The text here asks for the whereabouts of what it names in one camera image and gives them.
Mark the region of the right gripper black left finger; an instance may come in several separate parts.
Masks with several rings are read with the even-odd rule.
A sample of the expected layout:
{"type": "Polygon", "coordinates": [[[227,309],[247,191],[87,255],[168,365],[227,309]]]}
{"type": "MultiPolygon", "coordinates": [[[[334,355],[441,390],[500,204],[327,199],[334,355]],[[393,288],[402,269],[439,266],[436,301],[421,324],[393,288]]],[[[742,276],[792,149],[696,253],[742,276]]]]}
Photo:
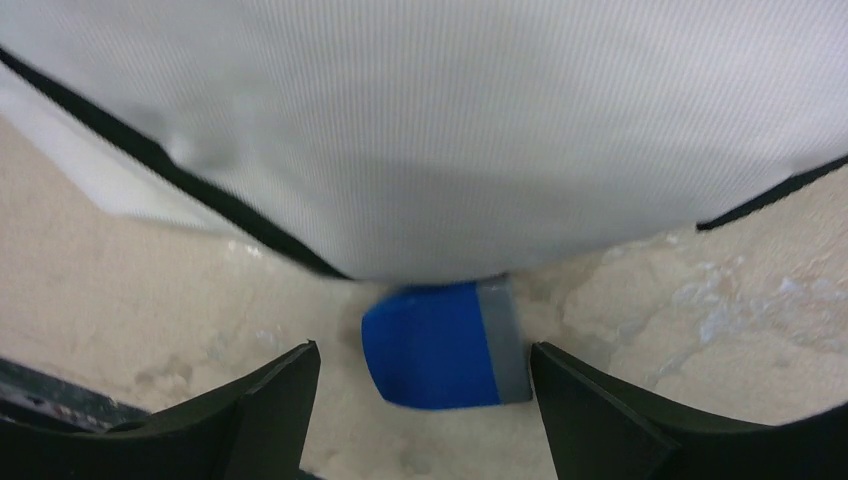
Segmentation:
{"type": "Polygon", "coordinates": [[[1,418],[4,479],[308,479],[315,342],[140,421],[62,432],[1,418]]]}

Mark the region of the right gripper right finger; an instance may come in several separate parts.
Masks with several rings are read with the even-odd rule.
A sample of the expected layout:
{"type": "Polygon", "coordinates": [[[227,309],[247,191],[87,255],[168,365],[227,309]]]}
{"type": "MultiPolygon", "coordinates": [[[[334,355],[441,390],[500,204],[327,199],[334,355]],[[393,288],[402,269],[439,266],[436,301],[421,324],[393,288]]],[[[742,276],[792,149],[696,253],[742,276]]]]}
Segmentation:
{"type": "Polygon", "coordinates": [[[548,342],[531,348],[560,479],[844,479],[847,407],[778,426],[701,411],[610,376],[548,342]]]}

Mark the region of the blue pencil sharpener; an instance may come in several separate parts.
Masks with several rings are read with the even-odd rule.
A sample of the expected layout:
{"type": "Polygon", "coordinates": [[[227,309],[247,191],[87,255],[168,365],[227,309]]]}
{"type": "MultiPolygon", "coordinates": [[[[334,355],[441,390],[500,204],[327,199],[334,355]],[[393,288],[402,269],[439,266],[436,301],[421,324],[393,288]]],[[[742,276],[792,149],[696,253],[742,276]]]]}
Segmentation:
{"type": "Polygon", "coordinates": [[[398,291],[363,315],[360,332],[373,383],[391,404],[441,411],[533,398],[505,276],[398,291]]]}

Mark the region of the beige backpack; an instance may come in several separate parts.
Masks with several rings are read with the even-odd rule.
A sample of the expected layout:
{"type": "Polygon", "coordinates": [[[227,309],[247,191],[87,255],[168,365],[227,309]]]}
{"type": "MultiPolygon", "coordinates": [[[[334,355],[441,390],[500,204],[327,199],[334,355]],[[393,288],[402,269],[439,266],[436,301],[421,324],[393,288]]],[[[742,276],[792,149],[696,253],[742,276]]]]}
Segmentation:
{"type": "Polygon", "coordinates": [[[744,215],[847,153],[843,1],[5,1],[103,210],[423,284],[744,215]]]}

